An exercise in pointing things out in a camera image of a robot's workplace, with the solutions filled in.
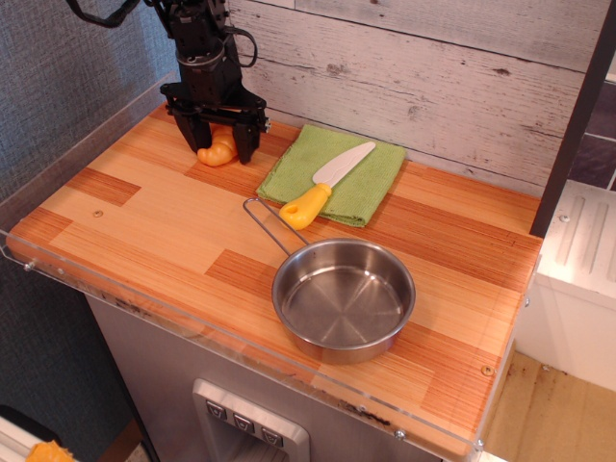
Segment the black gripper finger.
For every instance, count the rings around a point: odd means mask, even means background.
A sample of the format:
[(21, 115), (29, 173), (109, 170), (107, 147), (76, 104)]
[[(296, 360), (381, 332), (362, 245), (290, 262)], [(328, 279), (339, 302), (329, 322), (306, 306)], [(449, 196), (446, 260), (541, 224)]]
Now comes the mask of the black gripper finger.
[(176, 110), (172, 113), (180, 132), (193, 152), (211, 147), (212, 134), (208, 122), (203, 121), (199, 115), (187, 115)]
[(252, 124), (238, 123), (233, 127), (233, 138), (238, 156), (243, 165), (251, 161), (253, 153), (260, 146), (260, 130)]

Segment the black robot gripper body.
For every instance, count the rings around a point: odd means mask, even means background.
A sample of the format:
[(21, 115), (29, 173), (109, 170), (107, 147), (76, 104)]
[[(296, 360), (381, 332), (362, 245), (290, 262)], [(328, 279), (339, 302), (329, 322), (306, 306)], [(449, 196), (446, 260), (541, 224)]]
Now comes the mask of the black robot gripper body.
[(238, 62), (224, 56), (176, 56), (180, 81), (164, 84), (161, 93), (167, 99), (167, 111), (199, 115), (209, 124), (234, 127), (252, 124), (266, 133), (270, 121), (265, 114), (266, 101), (243, 85)]

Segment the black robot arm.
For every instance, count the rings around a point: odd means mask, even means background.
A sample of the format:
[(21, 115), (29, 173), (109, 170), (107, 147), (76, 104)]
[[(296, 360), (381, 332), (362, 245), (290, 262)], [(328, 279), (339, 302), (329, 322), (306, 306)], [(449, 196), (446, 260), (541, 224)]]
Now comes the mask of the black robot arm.
[[(223, 1), (149, 1), (175, 43), (180, 81), (164, 84), (167, 113), (192, 151), (213, 144), (214, 124), (228, 126), (246, 165), (270, 128), (267, 102), (247, 90), (242, 69), (258, 58), (254, 37), (227, 23)], [(236, 37), (252, 42), (251, 61), (243, 63)]]

